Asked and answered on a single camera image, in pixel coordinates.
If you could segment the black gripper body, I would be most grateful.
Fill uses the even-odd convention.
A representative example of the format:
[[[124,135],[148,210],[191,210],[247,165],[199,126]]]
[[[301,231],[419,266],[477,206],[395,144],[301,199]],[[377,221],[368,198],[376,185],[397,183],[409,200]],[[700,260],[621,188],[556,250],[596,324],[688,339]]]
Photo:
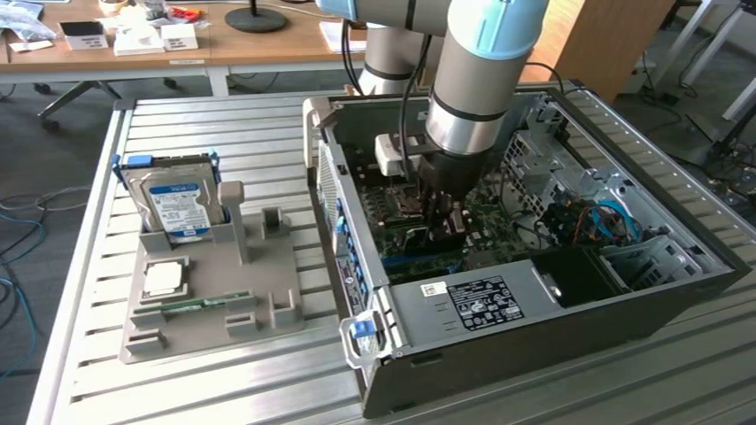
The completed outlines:
[[[489,152],[456,155],[436,151],[423,155],[420,180],[431,193],[444,193],[452,198],[465,198],[475,188],[487,165]]]

